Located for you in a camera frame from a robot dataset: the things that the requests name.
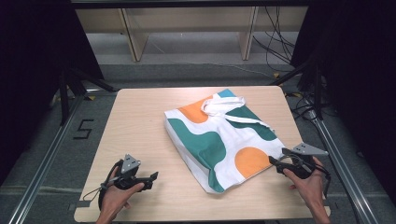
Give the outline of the white green orange tote bag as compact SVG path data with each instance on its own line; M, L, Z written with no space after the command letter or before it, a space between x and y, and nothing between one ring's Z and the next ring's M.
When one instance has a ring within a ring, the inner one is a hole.
M229 89L164 114L179 155L208 193L239 185L283 156L273 129Z

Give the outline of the aluminium floor rail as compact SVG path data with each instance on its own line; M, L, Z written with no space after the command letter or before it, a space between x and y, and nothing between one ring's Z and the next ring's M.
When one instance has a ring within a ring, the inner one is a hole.
M364 196L363 191L358 185L353 174L347 167L338 146L335 144L332 136L327 129L324 120L319 118L319 115L312 111L309 113L315 126L318 128L318 133L322 137L324 146L329 153L329 158L332 161L332 166L337 172L345 189L346 195L350 200L354 213L358 216L359 224L379 224L378 219L372 209L369 201Z
M84 98L85 95L76 96L75 100L71 103L71 108L68 110L69 116L64 120L64 123L55 134L43 160L33 175L33 179L23 192L21 199L7 224L23 224L35 201L36 195L38 194L39 189L53 164L59 148L64 141L64 136L70 127L70 123L73 121L78 108L84 101Z

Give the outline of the person's left hand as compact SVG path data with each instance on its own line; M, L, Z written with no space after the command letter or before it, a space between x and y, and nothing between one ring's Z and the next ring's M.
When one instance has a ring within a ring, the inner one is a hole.
M136 184L127 190L122 190L118 189L115 186L110 186L107 189L106 194L103 198L100 215L111 214L117 216L119 211L121 211L123 208L129 209L131 205L128 203L128 200L132 197L133 194L137 193L143 187L143 183Z

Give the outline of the black metal stand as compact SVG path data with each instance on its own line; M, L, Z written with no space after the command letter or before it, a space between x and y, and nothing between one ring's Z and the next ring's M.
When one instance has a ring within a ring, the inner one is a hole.
M84 96L87 92L82 80L88 80L92 84L106 91L115 92L118 89L106 84L103 80L89 76L77 68L67 68L59 75L59 92L61 96L62 121L64 125L69 118L70 110L68 103L68 91L71 90L76 96Z
M307 91L309 88L314 92L313 108L317 119L322 119L321 113L321 72L318 62L315 59L308 59L306 62L297 66L283 77L276 79L270 83L270 86L279 86L280 84L290 80L291 78L301 74L298 82L300 91Z

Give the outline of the person's right hand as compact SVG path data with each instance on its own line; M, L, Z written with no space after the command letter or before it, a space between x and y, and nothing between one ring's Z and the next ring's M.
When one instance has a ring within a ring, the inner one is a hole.
M306 206L312 213L319 212L326 214L322 199L322 172L315 170L311 176L301 179L289 169L283 170L286 177L292 181L291 189L297 189L303 198Z

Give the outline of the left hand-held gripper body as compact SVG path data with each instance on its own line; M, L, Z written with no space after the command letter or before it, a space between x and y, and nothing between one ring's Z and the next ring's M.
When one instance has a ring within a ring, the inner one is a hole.
M118 189L129 189L136 185L138 180L135 175L138 171L139 165L140 161L132 157L130 154L126 154L116 172L114 185Z

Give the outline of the black curtain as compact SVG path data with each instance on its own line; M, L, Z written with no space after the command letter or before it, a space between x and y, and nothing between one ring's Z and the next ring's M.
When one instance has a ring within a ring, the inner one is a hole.
M71 0L0 0L0 185L68 68L103 77Z
M291 64L302 64L320 41L331 101L396 204L396 0L315 2Z

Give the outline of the light wooden shelf unit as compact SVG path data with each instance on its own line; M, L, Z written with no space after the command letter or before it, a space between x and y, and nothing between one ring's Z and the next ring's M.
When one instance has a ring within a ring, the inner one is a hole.
M253 34L268 32L275 23L282 32L298 32L306 7L163 7L79 9L87 34L126 35L132 60L138 62L151 33L236 32L244 61L249 58Z

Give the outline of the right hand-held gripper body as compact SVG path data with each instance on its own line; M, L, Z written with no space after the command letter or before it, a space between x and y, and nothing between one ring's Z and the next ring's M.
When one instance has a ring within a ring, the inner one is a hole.
M313 160L314 156L328 156L329 153L317 147L310 146L306 143L301 143L290 151L292 155L292 162L295 166L293 171L301 179L306 179L314 172L316 163Z

